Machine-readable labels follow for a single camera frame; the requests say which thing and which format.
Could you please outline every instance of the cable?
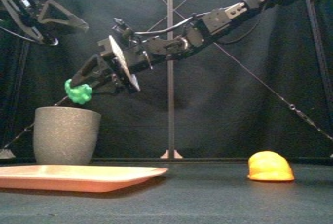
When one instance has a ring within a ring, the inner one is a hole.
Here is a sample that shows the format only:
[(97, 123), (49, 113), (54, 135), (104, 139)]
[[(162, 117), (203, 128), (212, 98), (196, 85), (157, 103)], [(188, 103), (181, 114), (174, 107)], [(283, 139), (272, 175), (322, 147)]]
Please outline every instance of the cable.
[(173, 30), (176, 30), (178, 27), (181, 27), (183, 25), (185, 25), (187, 23), (189, 23), (192, 20), (196, 19), (196, 17), (201, 17), (204, 16), (207, 13), (201, 13), (199, 15), (195, 15), (193, 17), (188, 18), (185, 21), (183, 21), (180, 24), (177, 24), (176, 26), (168, 28), (168, 29), (164, 29), (161, 31), (152, 31), (152, 32), (136, 32), (134, 34), (137, 35), (160, 35), (160, 34), (165, 34), (165, 33), (169, 33), (172, 32)]

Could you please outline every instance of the yellow object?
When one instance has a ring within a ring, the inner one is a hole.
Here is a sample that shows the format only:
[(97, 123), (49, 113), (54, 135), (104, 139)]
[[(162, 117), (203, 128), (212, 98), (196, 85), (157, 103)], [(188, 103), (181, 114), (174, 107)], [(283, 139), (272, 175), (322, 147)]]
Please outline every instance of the yellow object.
[(249, 178), (256, 181), (294, 181), (287, 159), (272, 151), (260, 151), (249, 159)]

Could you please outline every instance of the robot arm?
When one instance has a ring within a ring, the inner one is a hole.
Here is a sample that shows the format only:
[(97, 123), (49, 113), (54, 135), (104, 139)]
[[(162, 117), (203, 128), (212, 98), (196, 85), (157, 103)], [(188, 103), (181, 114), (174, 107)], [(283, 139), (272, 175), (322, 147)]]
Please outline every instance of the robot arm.
[(39, 44), (57, 45), (55, 35), (86, 31), (86, 22), (58, 2), (0, 0), (0, 19), (13, 19), (25, 34)]
[[(136, 74), (168, 60), (181, 60), (217, 41), (243, 22), (275, 5), (296, 0), (243, 0), (228, 8), (193, 15), (172, 29), (157, 32), (134, 32), (121, 19), (116, 19), (112, 36), (100, 42), (104, 51), (89, 59), (72, 78), (72, 87), (88, 84), (98, 88), (109, 82), (114, 93), (128, 89), (138, 92)], [(160, 37), (183, 26), (183, 34), (172, 40)]]

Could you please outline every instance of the metal pole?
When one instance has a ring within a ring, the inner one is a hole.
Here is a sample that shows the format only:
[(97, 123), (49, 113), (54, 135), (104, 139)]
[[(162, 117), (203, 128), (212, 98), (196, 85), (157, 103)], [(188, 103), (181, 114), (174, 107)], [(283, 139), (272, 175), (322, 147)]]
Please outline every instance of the metal pole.
[[(168, 27), (173, 27), (173, 0), (168, 0)], [(169, 158), (174, 159), (174, 63), (168, 63), (168, 95), (169, 95)]]

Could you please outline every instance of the gray pot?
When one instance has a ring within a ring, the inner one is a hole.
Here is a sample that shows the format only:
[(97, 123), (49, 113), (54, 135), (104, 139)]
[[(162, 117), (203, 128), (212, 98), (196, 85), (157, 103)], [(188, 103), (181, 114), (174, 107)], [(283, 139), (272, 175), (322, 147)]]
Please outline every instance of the gray pot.
[(98, 142), (102, 115), (73, 107), (35, 111), (34, 154), (43, 165), (89, 164)]

